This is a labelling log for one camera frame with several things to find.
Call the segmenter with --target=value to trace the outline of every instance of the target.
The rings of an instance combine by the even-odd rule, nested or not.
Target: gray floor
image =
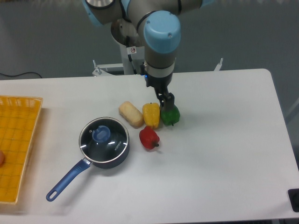
[[[284,115],[299,97],[299,0],[216,0],[180,21],[175,72],[213,70],[223,57],[223,70],[268,69]],[[81,0],[0,3],[1,73],[90,76],[93,59],[121,63],[110,26],[94,27]],[[299,115],[287,128],[299,161]]]

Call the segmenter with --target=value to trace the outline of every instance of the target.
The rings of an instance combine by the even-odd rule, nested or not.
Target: saucepan
[[[79,147],[84,158],[47,194],[46,199],[49,202],[54,201],[72,180],[91,164],[103,169],[120,165],[129,153],[129,133],[127,128],[114,118],[97,118],[83,128]]]

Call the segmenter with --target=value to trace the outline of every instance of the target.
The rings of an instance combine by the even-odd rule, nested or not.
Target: handle hole
[[[52,199],[57,194],[57,191],[53,191],[53,193],[49,196],[50,199]]]

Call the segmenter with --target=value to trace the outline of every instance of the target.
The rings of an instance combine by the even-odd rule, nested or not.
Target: red bell pepper
[[[143,146],[147,149],[153,149],[154,147],[159,146],[159,136],[153,129],[148,126],[146,126],[139,132],[139,138]]]

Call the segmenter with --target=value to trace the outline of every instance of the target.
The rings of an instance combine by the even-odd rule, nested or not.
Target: black cable
[[[0,72],[0,75],[6,76],[6,77],[18,77],[18,76],[22,76],[22,75],[26,75],[26,74],[36,74],[40,78],[43,78],[40,74],[38,74],[37,72],[34,72],[34,71],[28,71],[28,72],[24,72],[24,73],[21,73],[21,74],[18,74],[18,75],[6,75],[6,74],[3,74],[3,73]]]
[[[128,48],[129,47],[129,42],[130,42],[130,37],[127,36],[126,37],[126,47]],[[134,72],[134,75],[137,75],[137,71],[134,67],[134,64],[133,64],[133,60],[132,60],[132,56],[130,54],[128,54],[128,58],[129,58],[129,61],[131,62],[131,65],[132,65],[132,68],[133,68],[133,72]]]

